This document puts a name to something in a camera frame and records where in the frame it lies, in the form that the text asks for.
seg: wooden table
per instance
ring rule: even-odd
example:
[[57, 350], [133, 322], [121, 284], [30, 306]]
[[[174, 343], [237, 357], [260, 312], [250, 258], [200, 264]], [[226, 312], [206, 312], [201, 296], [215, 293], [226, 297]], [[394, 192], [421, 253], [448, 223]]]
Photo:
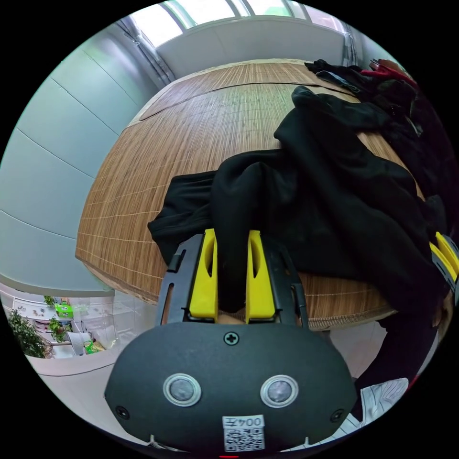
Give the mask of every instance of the wooden table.
[[[273, 133], [293, 108], [298, 85], [358, 103], [291, 59], [215, 67], [156, 94], [99, 170], [81, 217], [76, 257], [111, 287], [155, 304], [166, 266], [147, 223], [160, 212], [171, 178], [215, 170], [237, 153], [278, 148]], [[379, 134], [359, 138], [375, 155], [404, 167]], [[348, 327], [394, 312], [372, 285], [301, 277], [312, 329]]]

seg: striped shirt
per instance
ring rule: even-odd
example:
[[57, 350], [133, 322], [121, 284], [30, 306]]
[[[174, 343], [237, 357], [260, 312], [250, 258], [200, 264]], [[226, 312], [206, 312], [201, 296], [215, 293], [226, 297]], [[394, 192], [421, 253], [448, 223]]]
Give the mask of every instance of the striped shirt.
[[360, 391], [362, 400], [362, 422], [358, 421], [353, 415], [349, 414], [339, 429], [325, 440], [319, 441], [312, 445], [308, 439], [303, 445], [295, 448], [285, 449], [284, 451], [296, 451], [306, 449], [311, 446], [323, 445], [329, 441], [337, 440], [347, 434], [351, 434], [373, 422], [382, 416], [387, 410], [392, 408], [408, 389], [408, 380], [406, 378], [396, 379], [393, 381], [375, 384], [374, 386], [365, 387]]

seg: green leaves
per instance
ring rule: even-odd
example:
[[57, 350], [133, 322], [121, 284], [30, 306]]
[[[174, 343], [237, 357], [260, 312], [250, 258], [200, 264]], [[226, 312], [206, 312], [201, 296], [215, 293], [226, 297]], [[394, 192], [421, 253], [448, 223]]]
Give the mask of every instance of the green leaves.
[[56, 318], [52, 318], [49, 321], [48, 328], [51, 331], [51, 336], [56, 340], [58, 343], [62, 343], [65, 341], [66, 331], [70, 331], [70, 326], [66, 325], [65, 327], [57, 320]]
[[54, 307], [54, 298], [52, 296], [45, 295], [43, 298], [44, 298], [44, 302], [49, 307]]
[[13, 310], [8, 317], [8, 323], [24, 354], [41, 359], [46, 357], [45, 342], [26, 318]]

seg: yellow bracket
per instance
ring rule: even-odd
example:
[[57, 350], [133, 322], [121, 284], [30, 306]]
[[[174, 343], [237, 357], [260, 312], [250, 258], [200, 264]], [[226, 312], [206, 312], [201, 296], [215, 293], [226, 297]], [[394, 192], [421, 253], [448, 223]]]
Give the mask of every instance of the yellow bracket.
[[213, 318], [219, 314], [217, 284], [217, 240], [213, 229], [204, 233], [201, 253], [197, 265], [190, 314], [195, 318]]
[[268, 266], [259, 231], [250, 231], [247, 259], [245, 321], [270, 319], [275, 307]]
[[440, 233], [437, 232], [435, 237], [438, 247], [430, 243], [430, 249], [440, 259], [455, 282], [459, 274], [459, 259]]

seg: qr code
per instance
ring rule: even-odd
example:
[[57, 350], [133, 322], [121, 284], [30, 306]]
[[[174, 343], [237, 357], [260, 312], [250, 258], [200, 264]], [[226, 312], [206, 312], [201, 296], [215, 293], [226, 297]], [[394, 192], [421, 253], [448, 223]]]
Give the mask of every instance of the qr code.
[[225, 451], [256, 451], [264, 449], [262, 428], [225, 429]]

